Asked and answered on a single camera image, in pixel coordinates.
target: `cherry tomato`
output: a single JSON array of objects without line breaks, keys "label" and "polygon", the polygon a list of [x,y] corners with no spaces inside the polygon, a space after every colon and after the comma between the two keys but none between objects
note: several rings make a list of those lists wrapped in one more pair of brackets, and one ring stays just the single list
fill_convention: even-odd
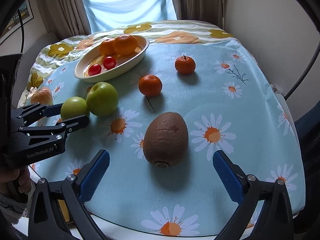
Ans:
[{"label": "cherry tomato", "polygon": [[102,63],[107,70],[114,68],[117,64],[115,58],[111,56],[105,57]]},{"label": "cherry tomato", "polygon": [[88,69],[88,75],[89,76],[94,76],[94,75],[98,75],[101,73],[102,67],[99,64],[94,64],[91,67],[89,67]]}]

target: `bed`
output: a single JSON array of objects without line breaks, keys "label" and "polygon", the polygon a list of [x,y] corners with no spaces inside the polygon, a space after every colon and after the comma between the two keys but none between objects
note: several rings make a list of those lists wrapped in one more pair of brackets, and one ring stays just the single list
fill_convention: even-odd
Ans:
[{"label": "bed", "polygon": [[[64,154],[34,163],[33,171],[49,181],[62,180],[76,174],[97,149],[108,150],[116,169],[108,169],[86,207],[114,239],[158,239],[159,235],[212,239],[217,235],[236,209],[211,169],[212,154],[219,149],[247,174],[270,182],[283,179],[293,213],[303,209],[304,173],[289,109],[283,97],[273,94],[254,57],[215,25],[147,22],[49,45],[31,68],[19,106],[29,103],[32,88],[43,86],[52,91],[54,104],[71,96],[85,98],[92,84],[73,76],[76,62],[106,37],[122,33],[145,36],[150,46],[136,67],[109,81],[120,94],[118,111],[106,119],[91,117],[86,130],[70,134]],[[197,64],[196,74],[190,77],[170,72],[175,58],[183,54]],[[151,100],[154,112],[137,88],[146,73],[168,84],[161,97]],[[180,113],[186,121],[190,151],[186,162],[165,173],[149,167],[142,141],[148,124],[168,111]],[[126,131],[118,134],[107,129],[121,118]],[[55,125],[59,119],[41,119],[34,125]],[[213,130],[219,131],[217,141],[210,137]],[[260,209],[261,203],[248,228],[254,226]]]}]

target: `fruit bowl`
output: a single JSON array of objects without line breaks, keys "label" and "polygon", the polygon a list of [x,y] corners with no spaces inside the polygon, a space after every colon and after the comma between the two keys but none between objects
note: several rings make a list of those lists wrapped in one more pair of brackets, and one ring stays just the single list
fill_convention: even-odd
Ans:
[{"label": "fruit bowl", "polygon": [[73,72],[74,76],[78,79],[89,83],[97,83],[101,81],[106,81],[111,78],[120,76],[121,74],[132,69],[137,65],[140,60],[144,57],[146,50],[149,46],[149,40],[140,35],[133,35],[137,42],[138,46],[134,53],[128,56],[120,56],[118,54],[113,54],[112,57],[116,59],[117,65],[113,69],[103,70],[100,74],[89,76],[87,71],[91,65],[100,64],[102,65],[103,55],[99,52],[100,43],[89,50],[77,63],[76,68]]}]

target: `black cable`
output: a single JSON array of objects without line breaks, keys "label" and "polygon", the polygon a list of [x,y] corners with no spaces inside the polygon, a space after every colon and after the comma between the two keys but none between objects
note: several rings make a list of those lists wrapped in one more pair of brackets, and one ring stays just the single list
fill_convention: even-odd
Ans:
[{"label": "black cable", "polygon": [[284,100],[287,100],[289,98],[289,96],[291,96],[291,94],[297,89],[297,87],[301,84],[301,82],[303,81],[303,79],[306,77],[306,75],[308,74],[308,72],[310,71],[310,69],[312,68],[314,62],[316,61],[318,55],[320,52],[320,42],[318,44],[318,47],[315,51],[315,53],[313,54],[313,57],[309,63],[309,65],[307,66],[306,70],[303,72],[303,74],[301,75],[301,77],[298,79],[298,81],[294,84],[294,86],[290,89],[290,91],[284,96]]},{"label": "black cable", "polygon": [[23,46],[24,46],[24,28],[23,28],[23,21],[20,13],[20,9],[18,9],[18,16],[19,16],[19,21],[21,25],[21,51],[20,53],[23,53]]}]

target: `white daisy flower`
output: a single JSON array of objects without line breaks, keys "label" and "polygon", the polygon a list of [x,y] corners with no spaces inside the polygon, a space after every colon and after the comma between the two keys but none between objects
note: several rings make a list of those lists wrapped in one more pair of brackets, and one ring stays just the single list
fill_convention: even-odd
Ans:
[{"label": "white daisy flower", "polygon": [[165,236],[195,236],[198,235],[198,231],[193,229],[197,228],[199,224],[194,224],[198,219],[198,215],[193,215],[180,221],[184,213],[185,208],[176,204],[173,209],[172,218],[169,215],[167,207],[162,208],[163,214],[159,211],[152,211],[150,215],[158,222],[155,223],[151,220],[143,220],[141,225],[145,228],[154,229],[156,232]]},{"label": "white daisy flower", "polygon": [[132,74],[131,79],[130,79],[130,85],[132,87],[137,87],[139,84],[139,80],[144,77],[145,75],[148,75],[148,70],[143,68],[141,70],[136,71],[135,73]]},{"label": "white daisy flower", "polygon": [[40,167],[40,163],[33,163],[31,165],[31,168],[34,170],[34,171],[38,171],[39,170],[39,167]]},{"label": "white daisy flower", "polygon": [[47,80],[48,86],[51,85],[53,80],[54,80],[54,78],[48,78],[48,80]]},{"label": "white daisy flower", "polygon": [[61,91],[61,88],[63,87],[64,87],[64,82],[59,83],[58,86],[56,86],[52,91],[52,96],[54,97],[56,94],[58,94]]},{"label": "white daisy flower", "polygon": [[231,98],[234,98],[234,96],[236,96],[237,98],[240,98],[241,97],[240,95],[242,95],[242,89],[240,89],[240,86],[239,85],[235,86],[233,82],[225,83],[222,89]]},{"label": "white daisy flower", "polygon": [[54,119],[52,120],[52,125],[56,125],[57,122],[61,122],[61,121],[62,121],[62,119],[61,119],[60,115],[56,115],[54,117]]},{"label": "white daisy flower", "polygon": [[134,144],[131,145],[133,148],[137,148],[134,153],[138,153],[138,159],[142,159],[143,157],[143,141],[144,141],[144,135],[141,132],[140,135],[137,134],[137,137],[133,137],[133,140],[135,141]]},{"label": "white daisy flower", "polygon": [[282,109],[281,105],[278,104],[277,105],[277,108],[279,110],[281,110],[281,114],[279,115],[279,118],[278,118],[278,122],[279,122],[279,125],[278,125],[278,128],[284,124],[284,132],[283,132],[283,136],[286,136],[287,133],[288,133],[288,130],[290,129],[290,131],[293,133],[293,130],[292,130],[292,127],[290,125],[290,122],[288,120],[288,117],[287,115],[285,114],[284,110]]},{"label": "white daisy flower", "polygon": [[267,182],[275,182],[277,179],[282,179],[289,190],[296,190],[297,186],[295,184],[290,183],[293,181],[297,176],[298,173],[293,174],[289,177],[290,172],[292,171],[293,165],[287,170],[287,164],[284,165],[283,170],[281,170],[280,165],[278,165],[277,174],[274,171],[271,171],[272,178],[267,178]]},{"label": "white daisy flower", "polygon": [[230,69],[232,70],[232,62],[231,61],[216,61],[216,67],[217,73],[223,74],[226,70]]},{"label": "white daisy flower", "polygon": [[133,110],[123,111],[123,107],[121,107],[119,114],[116,114],[112,120],[104,122],[103,126],[106,131],[101,135],[115,137],[116,141],[121,143],[122,136],[130,137],[131,133],[133,133],[132,127],[142,127],[142,123],[128,122],[139,114]]},{"label": "white daisy flower", "polygon": [[239,51],[232,51],[232,52],[230,52],[229,55],[232,58],[232,60],[239,61],[241,63],[245,62],[244,55]]},{"label": "white daisy flower", "polygon": [[250,219],[250,221],[249,221],[249,223],[248,223],[248,225],[247,225],[246,228],[253,227],[253,226],[257,223],[257,221],[258,221],[258,217],[259,217],[259,214],[258,214],[257,211],[255,211],[255,212],[253,213],[253,215],[252,215],[252,217],[251,217],[251,219]]},{"label": "white daisy flower", "polygon": [[220,128],[221,120],[221,114],[217,117],[217,120],[215,120],[214,115],[211,113],[210,123],[208,119],[203,115],[202,122],[204,123],[204,125],[199,122],[194,122],[194,125],[200,130],[195,130],[190,133],[190,135],[197,136],[197,138],[192,139],[192,143],[201,142],[201,144],[195,148],[196,152],[200,152],[206,146],[209,146],[207,151],[208,161],[212,159],[214,147],[217,150],[220,150],[222,148],[228,154],[233,152],[233,146],[226,140],[234,140],[236,139],[236,135],[234,133],[225,133],[225,131],[231,126],[231,122],[226,123]]},{"label": "white daisy flower", "polygon": [[70,166],[68,167],[68,172],[66,172],[66,175],[74,174],[77,175],[79,171],[82,169],[82,159],[79,161],[75,159],[74,163],[70,163]]},{"label": "white daisy flower", "polygon": [[64,68],[62,68],[62,70],[59,72],[59,74],[61,75],[63,72],[65,72],[66,71],[66,67],[64,67]]}]

